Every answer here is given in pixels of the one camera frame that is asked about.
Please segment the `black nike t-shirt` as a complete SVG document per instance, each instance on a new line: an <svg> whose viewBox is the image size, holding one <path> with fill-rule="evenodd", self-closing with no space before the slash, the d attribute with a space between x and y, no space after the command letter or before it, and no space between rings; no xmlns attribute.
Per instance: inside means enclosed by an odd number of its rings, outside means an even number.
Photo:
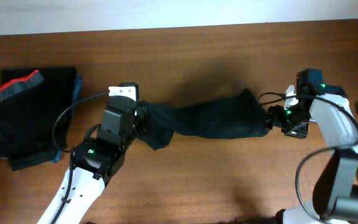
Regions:
<svg viewBox="0 0 358 224"><path fill-rule="evenodd" d="M140 103L147 109L148 125L137 138L153 150L167 147L173 134L206 139L259 138L268 134L268 115L255 96L244 89L239 95L181 108Z"/></svg>

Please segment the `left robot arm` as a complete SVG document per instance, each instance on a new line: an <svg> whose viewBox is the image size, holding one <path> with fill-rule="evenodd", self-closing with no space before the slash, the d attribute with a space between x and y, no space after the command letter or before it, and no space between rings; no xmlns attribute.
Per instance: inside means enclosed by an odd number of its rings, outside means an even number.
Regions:
<svg viewBox="0 0 358 224"><path fill-rule="evenodd" d="M122 167L144 118L136 96L110 96L102 123L90 128L83 141L70 150L69 168L38 222L80 223Z"/></svg>

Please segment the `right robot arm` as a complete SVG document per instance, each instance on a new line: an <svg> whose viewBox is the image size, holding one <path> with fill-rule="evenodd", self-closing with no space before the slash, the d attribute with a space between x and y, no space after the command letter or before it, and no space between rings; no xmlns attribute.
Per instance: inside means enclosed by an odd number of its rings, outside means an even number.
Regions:
<svg viewBox="0 0 358 224"><path fill-rule="evenodd" d="M304 139L308 125L316 123L326 147L308 154L295 174L299 207L283 209L275 223L358 223L358 124L351 113L345 91L325 84L321 70L307 68L296 76L277 101L268 103L265 128L278 127L286 136ZM313 189L311 200L304 202L300 192L302 167L312 157L330 152L326 167Z"/></svg>

